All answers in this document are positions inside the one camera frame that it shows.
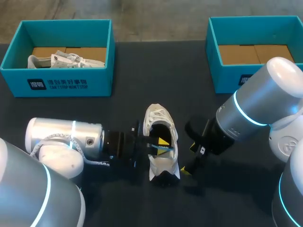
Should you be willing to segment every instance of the metal cylinder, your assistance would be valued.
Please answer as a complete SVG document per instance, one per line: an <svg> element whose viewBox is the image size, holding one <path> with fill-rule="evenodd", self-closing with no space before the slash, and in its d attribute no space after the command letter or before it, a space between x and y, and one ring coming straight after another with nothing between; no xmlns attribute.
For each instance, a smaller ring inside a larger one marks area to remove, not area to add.
<svg viewBox="0 0 303 227"><path fill-rule="evenodd" d="M25 138L27 152L31 152L39 141L56 133L70 135L75 139L86 158L99 159L104 141L104 131L101 124L48 118L33 118L28 123ZM62 141L64 139L54 138L53 140ZM71 147L73 146L69 141L65 142Z"/></svg>
<svg viewBox="0 0 303 227"><path fill-rule="evenodd" d="M0 139L0 226L82 227L84 216L76 185Z"/></svg>
<svg viewBox="0 0 303 227"><path fill-rule="evenodd" d="M303 140L287 161L272 201L277 227L303 226Z"/></svg>
<svg viewBox="0 0 303 227"><path fill-rule="evenodd" d="M262 126L296 114L303 107L303 72L292 62L268 61L217 111L221 129L241 140Z"/></svg>

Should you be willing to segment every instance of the gray floor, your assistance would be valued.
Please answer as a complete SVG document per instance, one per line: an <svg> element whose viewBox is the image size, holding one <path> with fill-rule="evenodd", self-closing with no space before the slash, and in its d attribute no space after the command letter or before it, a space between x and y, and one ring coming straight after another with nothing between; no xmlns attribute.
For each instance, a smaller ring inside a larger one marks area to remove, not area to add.
<svg viewBox="0 0 303 227"><path fill-rule="evenodd" d="M117 41L201 40L210 16L298 15L303 0L0 0L0 43L21 20L113 20Z"/></svg>

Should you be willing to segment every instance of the blue box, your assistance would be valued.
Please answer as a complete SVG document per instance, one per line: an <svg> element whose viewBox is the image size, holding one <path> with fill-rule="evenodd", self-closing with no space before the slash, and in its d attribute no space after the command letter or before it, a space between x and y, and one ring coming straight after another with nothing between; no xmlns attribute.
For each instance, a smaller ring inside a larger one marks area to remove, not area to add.
<svg viewBox="0 0 303 227"><path fill-rule="evenodd" d="M218 45L287 45L303 70L303 24L297 16L210 17L206 55L216 93L233 93L263 64L223 65Z"/></svg>
<svg viewBox="0 0 303 227"><path fill-rule="evenodd" d="M105 67L26 69L34 47L106 47ZM0 71L15 97L110 96L114 60L111 20L22 21ZM55 80L70 84L55 86Z"/></svg>

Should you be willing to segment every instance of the white sneaker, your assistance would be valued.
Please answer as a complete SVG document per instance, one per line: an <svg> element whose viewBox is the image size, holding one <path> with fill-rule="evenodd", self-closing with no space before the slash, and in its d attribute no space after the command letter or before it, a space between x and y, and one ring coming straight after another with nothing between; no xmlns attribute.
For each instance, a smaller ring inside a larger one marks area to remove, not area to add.
<svg viewBox="0 0 303 227"><path fill-rule="evenodd" d="M150 134L154 134L154 128L158 127L159 125L165 126L165 128L168 129L171 141L167 142L170 143L174 149L172 151L165 152L162 155L148 155L150 160L150 181L164 171L167 171L180 179L177 144L178 134L175 124L169 112L163 106L160 104L151 104L146 110L143 123L143 135L151 136Z"/></svg>
<svg viewBox="0 0 303 227"><path fill-rule="evenodd" d="M34 55L30 55L27 59L28 69L50 68L50 67L51 67L51 58L37 58Z"/></svg>
<svg viewBox="0 0 303 227"><path fill-rule="evenodd" d="M28 69L36 68L103 68L104 62L84 59L74 53L63 53L57 51L49 58L37 58L30 55L27 60Z"/></svg>

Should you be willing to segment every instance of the shoe box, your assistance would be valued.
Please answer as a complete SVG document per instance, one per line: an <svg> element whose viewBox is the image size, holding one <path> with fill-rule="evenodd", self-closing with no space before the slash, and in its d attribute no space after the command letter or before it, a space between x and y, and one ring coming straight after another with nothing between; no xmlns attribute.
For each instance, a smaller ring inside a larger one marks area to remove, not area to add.
<svg viewBox="0 0 303 227"><path fill-rule="evenodd" d="M60 50L105 63L104 68L27 69L30 55ZM0 66L15 97L110 96L115 60L111 20L22 21Z"/></svg>
<svg viewBox="0 0 303 227"><path fill-rule="evenodd" d="M216 93L234 93L263 64L284 57L303 70L297 16L210 17L206 55Z"/></svg>

